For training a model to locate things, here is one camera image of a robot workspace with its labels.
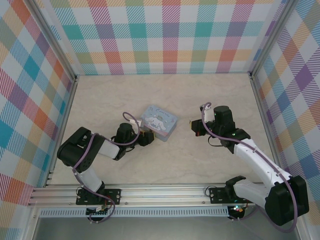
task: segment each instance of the white floor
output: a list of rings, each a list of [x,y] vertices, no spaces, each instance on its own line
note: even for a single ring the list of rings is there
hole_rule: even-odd
[[[236,127],[247,131],[272,157],[245,73],[82,76],[63,141],[81,126],[110,138],[125,121],[122,112],[138,118],[149,105],[156,105],[178,116],[176,129],[167,142],[156,139],[151,145],[137,146],[119,161],[98,155],[93,166],[106,184],[224,183],[238,175],[260,182],[240,158],[224,147],[208,145],[207,136],[196,137],[190,129],[189,119],[200,119],[199,106],[206,102],[229,106]],[[71,169],[57,160],[51,183],[77,181]]]

